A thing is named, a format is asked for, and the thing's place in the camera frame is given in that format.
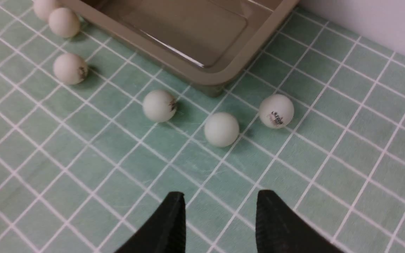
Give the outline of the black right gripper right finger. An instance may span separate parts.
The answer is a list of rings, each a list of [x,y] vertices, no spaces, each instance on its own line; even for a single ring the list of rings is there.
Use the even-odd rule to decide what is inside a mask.
[[[255,237],[259,253],[341,253],[272,190],[257,196]]]

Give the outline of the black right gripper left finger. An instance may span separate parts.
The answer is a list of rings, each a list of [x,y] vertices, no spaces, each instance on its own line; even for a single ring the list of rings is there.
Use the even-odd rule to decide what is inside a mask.
[[[184,253],[186,211],[184,193],[169,192],[148,220],[119,247],[117,253]]]

